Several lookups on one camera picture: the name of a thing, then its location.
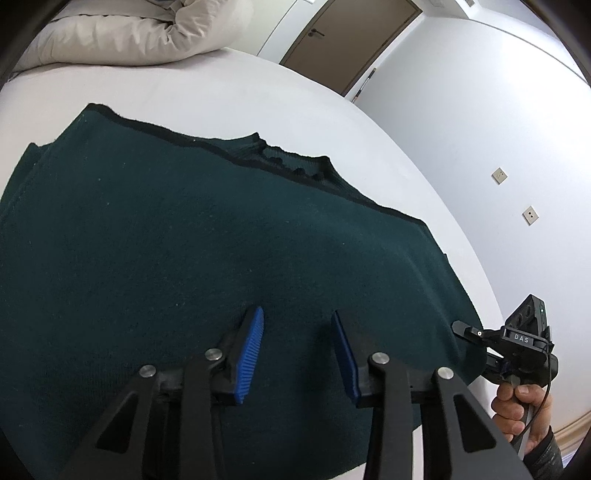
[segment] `human hand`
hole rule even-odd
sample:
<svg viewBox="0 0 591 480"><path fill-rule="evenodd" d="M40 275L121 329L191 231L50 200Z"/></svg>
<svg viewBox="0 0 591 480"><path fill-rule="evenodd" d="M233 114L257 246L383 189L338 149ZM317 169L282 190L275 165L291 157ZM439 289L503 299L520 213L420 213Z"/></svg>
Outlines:
<svg viewBox="0 0 591 480"><path fill-rule="evenodd" d="M520 385L515 389L515 396L523 403L539 407L544 399L545 391L539 385ZM521 421L524 408L517 403L510 383L502 383L496 391L491 408L496 412L492 418L505 438L510 442L525 428ZM544 407L530 427L530 437L525 445L525 454L530 453L548 435L552 414L552 395L548 395Z"/></svg>

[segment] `bed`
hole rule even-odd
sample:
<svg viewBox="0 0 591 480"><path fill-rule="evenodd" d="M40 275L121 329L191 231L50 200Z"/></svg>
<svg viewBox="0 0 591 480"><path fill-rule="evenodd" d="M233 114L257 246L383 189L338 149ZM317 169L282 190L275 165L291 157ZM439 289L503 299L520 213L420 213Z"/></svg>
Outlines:
<svg viewBox="0 0 591 480"><path fill-rule="evenodd" d="M501 324L476 254L442 200L384 131L331 90L230 49L163 66L33 69L0 92L1 189L29 143L55 140L90 102L187 135L229 139L256 131L287 151L329 156L338 173L362 194L425 221L484 327ZM472 388L487 406L494 386L479 379ZM420 438L417 429L417 471L422 469ZM341 478L360 479L362 471L360 467Z"/></svg>

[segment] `light switch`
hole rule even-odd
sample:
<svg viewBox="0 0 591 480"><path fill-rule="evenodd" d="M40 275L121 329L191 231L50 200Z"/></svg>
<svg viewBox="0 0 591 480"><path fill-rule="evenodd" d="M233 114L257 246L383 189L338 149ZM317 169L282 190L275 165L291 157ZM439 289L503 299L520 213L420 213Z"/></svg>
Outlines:
<svg viewBox="0 0 591 480"><path fill-rule="evenodd" d="M533 207L529 207L522 215L530 225L539 218Z"/></svg>
<svg viewBox="0 0 591 480"><path fill-rule="evenodd" d="M501 168L497 168L493 173L492 173L492 178L494 178L496 180L496 182L500 185L501 183L503 183L506 178L507 178L507 174L501 170Z"/></svg>

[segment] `sleeve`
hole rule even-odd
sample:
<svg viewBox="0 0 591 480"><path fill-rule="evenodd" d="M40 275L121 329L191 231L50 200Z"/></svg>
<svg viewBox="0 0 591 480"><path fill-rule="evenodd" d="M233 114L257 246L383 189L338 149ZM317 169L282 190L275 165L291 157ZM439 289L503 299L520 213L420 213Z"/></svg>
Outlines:
<svg viewBox="0 0 591 480"><path fill-rule="evenodd" d="M528 453L523 463L534 480L557 480L563 471L560 449L554 438L552 428L536 448Z"/></svg>

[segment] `door handle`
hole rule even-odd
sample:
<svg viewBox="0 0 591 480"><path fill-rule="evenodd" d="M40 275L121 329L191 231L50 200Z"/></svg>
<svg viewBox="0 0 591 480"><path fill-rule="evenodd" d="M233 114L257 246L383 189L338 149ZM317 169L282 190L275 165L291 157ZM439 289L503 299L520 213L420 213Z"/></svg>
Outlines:
<svg viewBox="0 0 591 480"><path fill-rule="evenodd" d="M318 35L324 37L325 35L322 32L319 32L318 30L316 30L315 28L313 28L312 30L310 30L310 33L308 33L309 37L313 37L315 33L318 33Z"/></svg>

